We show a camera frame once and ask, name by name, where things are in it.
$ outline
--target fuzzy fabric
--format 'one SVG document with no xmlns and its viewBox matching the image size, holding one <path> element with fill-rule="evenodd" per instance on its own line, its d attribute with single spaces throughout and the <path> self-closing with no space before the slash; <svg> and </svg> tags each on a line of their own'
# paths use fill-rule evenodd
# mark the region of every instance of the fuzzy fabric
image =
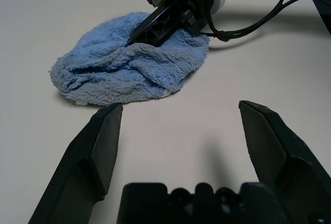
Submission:
<svg viewBox="0 0 331 224">
<path fill-rule="evenodd" d="M 83 35 L 53 65 L 50 76 L 55 87 L 77 104 L 98 105 L 145 101 L 179 91 L 186 76 L 204 62 L 209 39 L 181 29 L 160 47 L 143 43 L 125 47 L 147 16 L 130 13 Z"/>
</svg>

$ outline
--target crumpled towel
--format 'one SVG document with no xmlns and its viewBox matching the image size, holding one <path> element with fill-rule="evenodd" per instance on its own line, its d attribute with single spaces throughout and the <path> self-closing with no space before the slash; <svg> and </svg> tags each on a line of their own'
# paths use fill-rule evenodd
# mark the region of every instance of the crumpled towel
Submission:
<svg viewBox="0 0 331 224">
<path fill-rule="evenodd" d="M 85 35 L 53 65 L 53 84 L 77 104 L 145 101 L 179 91 L 208 53 L 206 36 L 178 30 L 160 47 L 135 43 L 131 32 L 148 14 L 133 12 L 106 21 Z"/>
</svg>

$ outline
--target blue microfiber cloth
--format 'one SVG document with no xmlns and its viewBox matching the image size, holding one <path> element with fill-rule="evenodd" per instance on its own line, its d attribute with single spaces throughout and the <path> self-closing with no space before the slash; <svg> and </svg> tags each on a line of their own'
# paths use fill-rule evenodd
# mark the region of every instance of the blue microfiber cloth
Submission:
<svg viewBox="0 0 331 224">
<path fill-rule="evenodd" d="M 185 77 L 204 62 L 209 39 L 181 29 L 160 47 L 142 43 L 125 47 L 147 16 L 130 13 L 83 35 L 52 67 L 55 87 L 77 104 L 98 105 L 162 98 L 179 91 Z"/>
</svg>

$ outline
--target robotic arm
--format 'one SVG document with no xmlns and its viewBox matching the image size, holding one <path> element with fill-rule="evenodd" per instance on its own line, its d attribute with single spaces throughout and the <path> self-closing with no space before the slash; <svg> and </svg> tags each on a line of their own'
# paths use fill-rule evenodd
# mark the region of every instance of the robotic arm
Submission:
<svg viewBox="0 0 331 224">
<path fill-rule="evenodd" d="M 128 45 L 146 43 L 162 45 L 179 28 L 192 35 L 208 24 L 206 3 L 210 3 L 210 13 L 217 13 L 225 0 L 147 0 L 157 9 L 150 14 L 131 34 Z"/>
</svg>

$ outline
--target wire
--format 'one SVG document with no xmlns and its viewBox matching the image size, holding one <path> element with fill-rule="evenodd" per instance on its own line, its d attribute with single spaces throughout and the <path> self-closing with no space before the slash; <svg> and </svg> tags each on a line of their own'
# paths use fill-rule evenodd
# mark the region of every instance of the wire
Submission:
<svg viewBox="0 0 331 224">
<path fill-rule="evenodd" d="M 289 6 L 292 3 L 295 3 L 297 1 L 299 1 L 299 0 L 290 0 L 290 1 L 286 2 L 285 4 L 283 4 L 284 0 L 279 0 L 277 5 L 265 17 L 263 17 L 260 21 L 256 22 L 255 24 L 253 24 L 249 27 L 243 28 L 243 29 L 236 30 L 236 31 L 218 31 L 213 24 L 212 16 L 210 14 L 210 0 L 207 0 L 207 4 L 205 6 L 205 12 L 206 12 L 207 21 L 208 21 L 210 29 L 212 30 L 212 33 L 203 33 L 203 34 L 210 36 L 210 37 L 216 37 L 222 41 L 229 41 L 230 39 L 244 37 L 244 36 L 254 32 L 260 26 L 267 23 L 269 20 L 271 20 L 273 17 L 275 17 L 284 8 L 286 8 L 287 6 Z"/>
<path fill-rule="evenodd" d="M 331 8 L 331 4 L 327 3 L 326 1 L 324 1 L 324 0 L 318 0 L 318 1 L 320 1 L 321 3 L 324 3 L 326 6 L 329 6 Z"/>
</svg>

